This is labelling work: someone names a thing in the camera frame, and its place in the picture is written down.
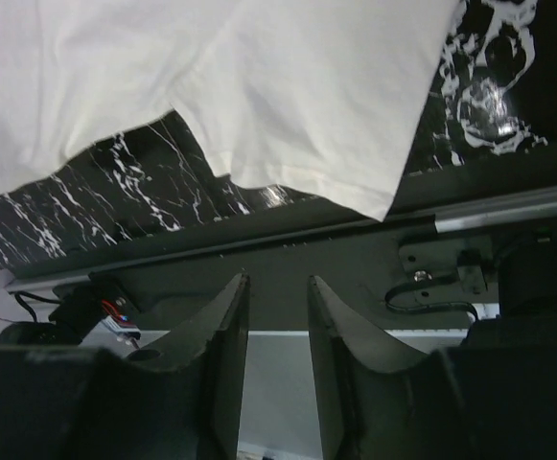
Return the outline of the white printed t-shirt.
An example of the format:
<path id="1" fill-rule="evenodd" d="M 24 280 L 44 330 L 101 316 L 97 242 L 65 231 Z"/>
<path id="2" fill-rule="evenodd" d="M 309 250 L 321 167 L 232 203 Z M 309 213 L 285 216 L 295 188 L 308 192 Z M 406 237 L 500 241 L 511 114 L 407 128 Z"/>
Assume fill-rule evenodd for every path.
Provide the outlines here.
<path id="1" fill-rule="evenodd" d="M 454 1 L 0 1 L 0 195 L 177 112 L 212 172 L 387 215 Z"/>

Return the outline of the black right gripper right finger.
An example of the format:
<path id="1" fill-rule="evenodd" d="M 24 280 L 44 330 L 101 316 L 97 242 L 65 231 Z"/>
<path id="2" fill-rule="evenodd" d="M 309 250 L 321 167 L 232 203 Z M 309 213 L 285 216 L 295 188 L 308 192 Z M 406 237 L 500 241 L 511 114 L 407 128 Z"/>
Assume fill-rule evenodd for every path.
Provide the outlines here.
<path id="1" fill-rule="evenodd" d="M 557 313 L 425 354 L 314 276 L 308 319 L 324 458 L 557 459 Z"/>

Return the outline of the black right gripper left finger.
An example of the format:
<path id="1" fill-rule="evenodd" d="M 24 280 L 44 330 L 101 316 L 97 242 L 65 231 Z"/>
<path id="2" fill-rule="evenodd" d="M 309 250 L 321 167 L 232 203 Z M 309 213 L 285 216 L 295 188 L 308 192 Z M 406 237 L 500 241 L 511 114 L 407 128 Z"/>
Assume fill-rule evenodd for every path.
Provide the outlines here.
<path id="1" fill-rule="evenodd" d="M 49 321 L 0 333 L 0 459 L 233 459 L 249 280 L 235 276 L 191 318 L 128 356 L 82 340 L 116 311 L 81 286 Z"/>

